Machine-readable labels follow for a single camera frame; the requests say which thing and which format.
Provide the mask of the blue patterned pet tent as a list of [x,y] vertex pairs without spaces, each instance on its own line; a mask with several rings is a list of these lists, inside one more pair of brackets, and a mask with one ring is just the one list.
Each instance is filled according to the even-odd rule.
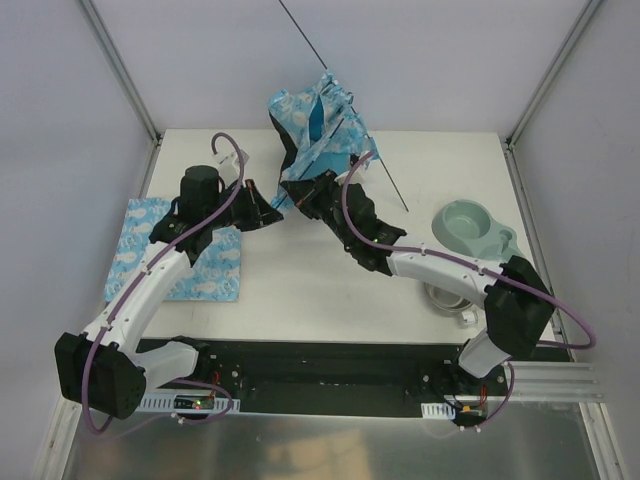
[[329,71],[298,93],[281,90],[271,96],[268,114],[285,149],[279,182],[309,180],[327,170],[345,176],[365,156],[362,174],[380,158],[352,103],[353,94]]

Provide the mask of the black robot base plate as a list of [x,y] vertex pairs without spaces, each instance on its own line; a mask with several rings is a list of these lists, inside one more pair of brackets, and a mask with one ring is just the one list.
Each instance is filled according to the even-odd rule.
[[515,370],[478,380],[457,371],[451,344],[209,340],[210,366],[192,380],[216,380],[244,413],[419,418],[428,404],[485,393],[499,401]]

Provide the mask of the black tent pole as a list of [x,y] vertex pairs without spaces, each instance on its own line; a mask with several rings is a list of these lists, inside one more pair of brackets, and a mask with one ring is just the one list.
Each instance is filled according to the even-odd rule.
[[[316,48],[314,43],[311,41],[311,39],[309,38],[307,33],[304,31],[304,29],[302,28],[302,26],[300,25],[298,20],[295,18],[295,16],[291,12],[290,8],[287,6],[286,2],[284,0],[278,0],[277,3],[282,8],[282,10],[285,12],[286,16],[289,18],[291,23],[294,25],[295,29],[301,35],[301,37],[303,38],[303,40],[306,43],[306,45],[310,48],[310,50],[312,51],[314,57],[318,60],[318,62],[320,63],[320,65],[322,66],[324,71],[329,71],[330,68],[329,68],[327,62],[324,60],[324,58],[322,57],[322,55],[320,54],[320,52],[318,51],[318,49]],[[385,161],[382,159],[382,157],[380,157],[379,162],[380,162],[381,166],[383,167],[384,172],[385,172],[387,178],[389,179],[389,181],[390,181],[390,183],[391,183],[396,195],[398,196],[398,198],[399,198],[404,210],[407,213],[409,213],[409,208],[408,208],[407,202],[405,201],[402,193],[400,192],[400,190],[398,188],[397,183],[395,182],[393,176],[391,175],[391,172],[389,171],[389,169],[388,169]]]

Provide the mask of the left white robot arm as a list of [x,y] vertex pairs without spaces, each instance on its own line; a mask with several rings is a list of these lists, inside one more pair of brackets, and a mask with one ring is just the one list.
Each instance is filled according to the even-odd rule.
[[212,243],[214,230],[254,231],[282,218],[253,180],[225,184],[211,166],[188,168],[132,276],[82,333],[64,333],[56,342],[62,396],[123,420],[150,389],[178,379],[191,389],[204,387],[214,372],[207,343],[176,336],[140,353],[142,335],[170,290]]

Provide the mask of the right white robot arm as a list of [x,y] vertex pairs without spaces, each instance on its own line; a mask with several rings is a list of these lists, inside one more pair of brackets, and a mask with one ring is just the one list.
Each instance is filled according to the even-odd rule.
[[485,328],[463,345],[450,369],[457,392],[473,394],[494,367],[536,348],[554,307],[527,259],[480,260],[419,244],[378,218],[360,184],[339,183],[331,170],[280,185],[304,216],[329,227],[361,267],[438,287],[484,310]]

